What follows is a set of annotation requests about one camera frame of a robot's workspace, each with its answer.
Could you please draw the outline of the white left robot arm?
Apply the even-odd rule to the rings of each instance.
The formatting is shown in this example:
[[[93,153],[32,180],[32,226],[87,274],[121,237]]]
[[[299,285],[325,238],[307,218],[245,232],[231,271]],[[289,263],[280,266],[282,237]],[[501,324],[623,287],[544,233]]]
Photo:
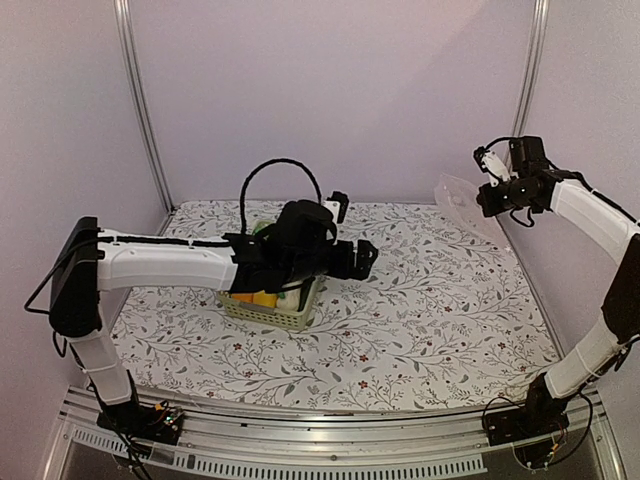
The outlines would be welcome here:
[[[317,276],[363,281],[378,250],[368,240],[339,239],[343,219],[327,202],[290,201],[255,235],[179,238],[103,230],[83,217],[51,271],[49,323],[72,345],[111,419],[141,433],[149,415],[103,325],[100,294],[134,287],[280,293]]]

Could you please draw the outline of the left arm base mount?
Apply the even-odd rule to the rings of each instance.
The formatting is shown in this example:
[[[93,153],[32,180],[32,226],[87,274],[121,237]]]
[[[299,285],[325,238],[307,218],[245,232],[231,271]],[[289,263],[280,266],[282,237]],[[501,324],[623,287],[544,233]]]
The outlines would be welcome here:
[[[119,405],[99,401],[101,412],[97,425],[127,439],[142,439],[175,446],[184,422],[184,410],[167,401],[145,406],[137,398]]]

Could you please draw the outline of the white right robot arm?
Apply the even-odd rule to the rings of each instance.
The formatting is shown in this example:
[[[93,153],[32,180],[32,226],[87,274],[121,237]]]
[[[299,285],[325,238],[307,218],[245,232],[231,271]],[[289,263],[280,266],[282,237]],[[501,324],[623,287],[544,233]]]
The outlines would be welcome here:
[[[611,277],[601,307],[591,310],[596,320],[590,330],[529,386],[516,422],[524,435],[537,436],[569,399],[589,381],[619,369],[639,344],[639,223],[575,171],[547,169],[527,178],[492,180],[479,187],[477,202],[486,217],[525,209],[565,220],[592,243],[580,242],[565,265]]]

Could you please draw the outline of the clear zip top bag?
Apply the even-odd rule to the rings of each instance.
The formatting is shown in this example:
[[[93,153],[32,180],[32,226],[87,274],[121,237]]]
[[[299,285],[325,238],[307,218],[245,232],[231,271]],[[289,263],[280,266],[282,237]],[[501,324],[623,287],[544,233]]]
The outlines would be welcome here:
[[[441,174],[434,188],[436,205],[450,220],[469,233],[511,252],[511,244],[494,218],[485,218],[476,202],[478,189],[470,182]]]

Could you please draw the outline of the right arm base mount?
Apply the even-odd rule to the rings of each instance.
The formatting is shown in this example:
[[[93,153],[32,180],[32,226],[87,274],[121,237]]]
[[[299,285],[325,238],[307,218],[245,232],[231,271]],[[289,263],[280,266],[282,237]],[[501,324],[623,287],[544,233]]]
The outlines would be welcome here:
[[[564,434],[569,427],[569,419],[565,412],[553,413],[550,417],[534,417],[526,412],[523,402],[497,396],[485,405],[481,426],[489,445],[497,446],[551,433]]]

